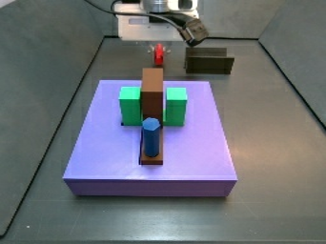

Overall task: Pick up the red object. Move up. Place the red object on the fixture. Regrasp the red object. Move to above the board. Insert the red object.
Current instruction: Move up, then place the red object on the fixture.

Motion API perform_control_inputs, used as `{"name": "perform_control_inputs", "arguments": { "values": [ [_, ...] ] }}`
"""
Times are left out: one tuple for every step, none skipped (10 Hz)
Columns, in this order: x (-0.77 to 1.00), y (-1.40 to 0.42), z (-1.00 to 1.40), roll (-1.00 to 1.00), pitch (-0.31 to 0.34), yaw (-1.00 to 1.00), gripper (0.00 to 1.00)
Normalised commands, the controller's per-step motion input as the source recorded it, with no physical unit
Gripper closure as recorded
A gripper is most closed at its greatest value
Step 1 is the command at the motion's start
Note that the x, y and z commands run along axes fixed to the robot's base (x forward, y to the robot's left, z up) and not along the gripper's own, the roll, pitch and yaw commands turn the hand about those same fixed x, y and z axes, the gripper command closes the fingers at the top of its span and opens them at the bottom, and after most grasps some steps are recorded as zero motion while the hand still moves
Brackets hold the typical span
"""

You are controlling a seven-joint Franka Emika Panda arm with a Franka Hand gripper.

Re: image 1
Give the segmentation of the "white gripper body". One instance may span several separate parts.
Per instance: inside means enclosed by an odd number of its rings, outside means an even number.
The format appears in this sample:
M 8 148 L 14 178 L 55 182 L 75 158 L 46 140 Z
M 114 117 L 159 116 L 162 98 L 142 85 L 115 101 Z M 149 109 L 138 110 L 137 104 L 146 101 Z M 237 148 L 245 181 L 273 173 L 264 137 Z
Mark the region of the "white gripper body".
M 118 3 L 114 11 L 125 41 L 185 41 L 184 26 L 200 19 L 197 3 Z

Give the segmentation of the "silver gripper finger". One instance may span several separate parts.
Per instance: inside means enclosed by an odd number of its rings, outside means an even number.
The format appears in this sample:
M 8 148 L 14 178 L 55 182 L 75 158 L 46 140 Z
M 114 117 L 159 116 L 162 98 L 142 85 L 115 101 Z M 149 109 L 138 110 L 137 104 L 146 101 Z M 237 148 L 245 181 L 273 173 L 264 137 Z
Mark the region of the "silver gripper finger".
M 163 46 L 163 52 L 165 54 L 171 54 L 171 46 Z
M 150 44 L 150 46 L 149 46 L 149 53 L 154 53 L 154 45 L 153 44 Z

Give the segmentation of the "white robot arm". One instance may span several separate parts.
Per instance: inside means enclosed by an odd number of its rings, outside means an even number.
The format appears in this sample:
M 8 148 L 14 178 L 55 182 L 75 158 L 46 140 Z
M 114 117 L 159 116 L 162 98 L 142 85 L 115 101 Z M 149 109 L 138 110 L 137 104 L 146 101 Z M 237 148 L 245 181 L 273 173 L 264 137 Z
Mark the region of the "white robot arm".
M 163 19 L 151 17 L 153 14 L 181 27 L 200 17 L 198 0 L 115 0 L 111 10 L 122 12 L 117 15 L 119 38 L 146 46 L 149 53 L 154 53 L 158 45 L 169 52 L 173 43 L 182 40 L 177 28 Z

